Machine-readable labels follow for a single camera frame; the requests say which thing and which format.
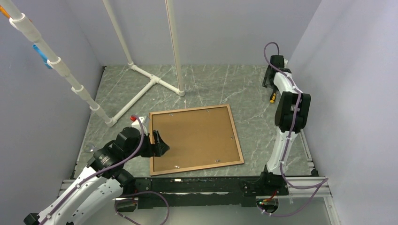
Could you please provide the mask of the yellow black screwdriver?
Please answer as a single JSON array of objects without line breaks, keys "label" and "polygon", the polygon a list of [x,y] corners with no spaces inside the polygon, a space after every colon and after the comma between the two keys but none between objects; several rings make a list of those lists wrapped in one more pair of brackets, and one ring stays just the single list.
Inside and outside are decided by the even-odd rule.
[{"label": "yellow black screwdriver", "polygon": [[270,99],[269,99],[270,103],[274,103],[275,102],[276,94],[277,94],[276,90],[272,91],[272,94],[271,94]]}]

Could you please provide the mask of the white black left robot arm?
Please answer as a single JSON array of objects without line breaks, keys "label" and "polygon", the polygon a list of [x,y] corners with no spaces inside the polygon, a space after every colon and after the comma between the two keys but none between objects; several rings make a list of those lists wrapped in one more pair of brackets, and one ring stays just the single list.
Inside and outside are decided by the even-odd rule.
[{"label": "white black left robot arm", "polygon": [[94,152],[77,179],[40,213],[28,214],[26,225],[77,225],[84,222],[107,201],[148,192],[146,185],[124,169],[134,157],[161,157],[170,147],[158,131],[151,135],[126,127],[114,140]]}]

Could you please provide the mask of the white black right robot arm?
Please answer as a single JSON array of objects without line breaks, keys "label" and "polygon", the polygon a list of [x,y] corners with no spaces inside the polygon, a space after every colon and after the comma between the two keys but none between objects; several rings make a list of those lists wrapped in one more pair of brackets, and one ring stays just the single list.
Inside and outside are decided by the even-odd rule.
[{"label": "white black right robot arm", "polygon": [[264,75],[262,86],[271,88],[270,102],[280,100],[274,121],[277,130],[276,142],[271,158],[267,162],[267,171],[273,175],[282,175],[287,169],[286,160],[298,133],[306,126],[311,96],[303,93],[293,81],[287,60],[282,55],[272,55]]}]

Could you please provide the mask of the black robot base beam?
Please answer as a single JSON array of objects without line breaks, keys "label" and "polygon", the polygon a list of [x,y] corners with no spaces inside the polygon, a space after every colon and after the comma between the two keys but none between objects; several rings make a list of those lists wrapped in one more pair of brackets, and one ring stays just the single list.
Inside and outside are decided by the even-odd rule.
[{"label": "black robot base beam", "polygon": [[136,178],[124,195],[138,193],[138,208],[240,205],[254,207],[262,197],[287,196],[286,183],[274,185],[259,176]]}]

